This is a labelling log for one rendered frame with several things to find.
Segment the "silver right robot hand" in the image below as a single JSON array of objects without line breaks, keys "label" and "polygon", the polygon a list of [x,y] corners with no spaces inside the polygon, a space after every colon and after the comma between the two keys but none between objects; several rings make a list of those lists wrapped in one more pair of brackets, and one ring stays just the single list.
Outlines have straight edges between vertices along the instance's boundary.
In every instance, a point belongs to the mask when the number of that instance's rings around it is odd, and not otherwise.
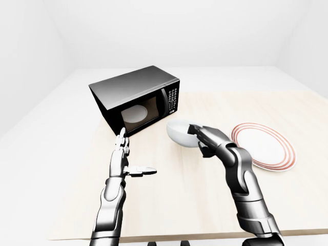
[{"label": "silver right robot hand", "polygon": [[199,125],[190,124],[188,134],[196,135],[199,140],[199,149],[204,158],[213,157],[216,155],[216,151],[222,143],[230,141],[229,138],[219,129],[207,126],[201,127]]}]

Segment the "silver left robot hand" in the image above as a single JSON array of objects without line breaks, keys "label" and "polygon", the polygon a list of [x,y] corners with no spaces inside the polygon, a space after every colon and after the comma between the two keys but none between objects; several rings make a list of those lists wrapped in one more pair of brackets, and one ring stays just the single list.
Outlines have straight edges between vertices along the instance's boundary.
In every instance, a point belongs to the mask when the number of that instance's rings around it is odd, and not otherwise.
[{"label": "silver left robot hand", "polygon": [[144,175],[156,174],[157,170],[150,167],[132,166],[129,167],[128,156],[130,154],[130,141],[126,128],[122,128],[115,140],[115,150],[110,161],[110,177],[142,177]]}]

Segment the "white bowl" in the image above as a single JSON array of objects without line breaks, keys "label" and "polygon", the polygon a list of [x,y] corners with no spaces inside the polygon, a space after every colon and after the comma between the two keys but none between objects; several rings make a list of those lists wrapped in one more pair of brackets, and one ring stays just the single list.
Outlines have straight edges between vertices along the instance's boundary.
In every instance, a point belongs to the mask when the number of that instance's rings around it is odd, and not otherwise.
[{"label": "white bowl", "polygon": [[198,147],[199,140],[195,135],[188,134],[190,124],[200,126],[200,123],[185,120],[185,119],[173,119],[167,123],[167,134],[177,144],[187,147]]}]

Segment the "white microwave turntable plate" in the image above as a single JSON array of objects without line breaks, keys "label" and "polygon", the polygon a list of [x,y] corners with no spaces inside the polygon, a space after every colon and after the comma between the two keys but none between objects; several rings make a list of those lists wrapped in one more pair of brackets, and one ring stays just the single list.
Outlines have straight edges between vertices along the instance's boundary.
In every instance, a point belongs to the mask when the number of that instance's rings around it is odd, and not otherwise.
[{"label": "white microwave turntable plate", "polygon": [[134,124],[143,121],[148,114],[146,107],[142,105],[134,105],[121,111],[124,122]]}]

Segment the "white plate with red rings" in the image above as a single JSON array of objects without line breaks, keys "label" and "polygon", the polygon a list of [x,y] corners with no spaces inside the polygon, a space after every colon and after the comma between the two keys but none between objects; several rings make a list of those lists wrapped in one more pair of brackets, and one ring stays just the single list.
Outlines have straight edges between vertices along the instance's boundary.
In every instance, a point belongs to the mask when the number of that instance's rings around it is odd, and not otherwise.
[{"label": "white plate with red rings", "polygon": [[292,143],[278,131],[253,122],[236,125],[231,139],[246,149],[253,164],[265,170],[284,172],[297,163],[297,153]]}]

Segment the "black microwave oven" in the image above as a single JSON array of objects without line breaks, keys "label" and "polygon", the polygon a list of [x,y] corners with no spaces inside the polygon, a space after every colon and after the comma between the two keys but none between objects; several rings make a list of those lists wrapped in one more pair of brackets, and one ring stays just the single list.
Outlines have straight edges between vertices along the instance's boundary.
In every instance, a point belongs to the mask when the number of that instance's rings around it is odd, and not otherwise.
[{"label": "black microwave oven", "polygon": [[[115,134],[126,128],[131,136],[177,111],[180,80],[149,66],[89,85],[105,121]],[[121,111],[134,105],[147,108],[147,117],[138,123],[124,122]]]}]

